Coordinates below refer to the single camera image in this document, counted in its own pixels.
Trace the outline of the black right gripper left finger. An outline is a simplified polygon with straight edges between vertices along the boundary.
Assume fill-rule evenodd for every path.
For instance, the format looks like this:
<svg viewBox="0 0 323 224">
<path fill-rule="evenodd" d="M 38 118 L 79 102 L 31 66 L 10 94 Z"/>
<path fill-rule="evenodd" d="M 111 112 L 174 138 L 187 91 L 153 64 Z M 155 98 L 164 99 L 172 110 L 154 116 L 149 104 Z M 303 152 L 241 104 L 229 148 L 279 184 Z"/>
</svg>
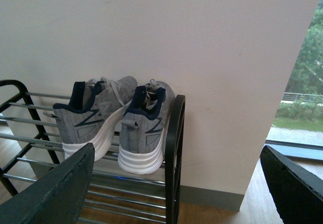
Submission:
<svg viewBox="0 0 323 224">
<path fill-rule="evenodd" d="M 94 154 L 93 144 L 87 143 L 1 204 L 1 223 L 76 223 L 90 185 Z"/>
</svg>

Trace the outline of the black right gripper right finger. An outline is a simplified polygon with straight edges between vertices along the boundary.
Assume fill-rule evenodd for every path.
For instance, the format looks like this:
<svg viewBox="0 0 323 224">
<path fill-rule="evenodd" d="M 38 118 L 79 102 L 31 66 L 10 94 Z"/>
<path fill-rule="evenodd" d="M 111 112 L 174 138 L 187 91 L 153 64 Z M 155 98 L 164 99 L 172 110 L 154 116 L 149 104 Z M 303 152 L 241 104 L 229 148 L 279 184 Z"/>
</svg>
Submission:
<svg viewBox="0 0 323 224">
<path fill-rule="evenodd" d="M 267 145 L 260 162 L 283 223 L 322 223 L 322 179 Z"/>
</svg>

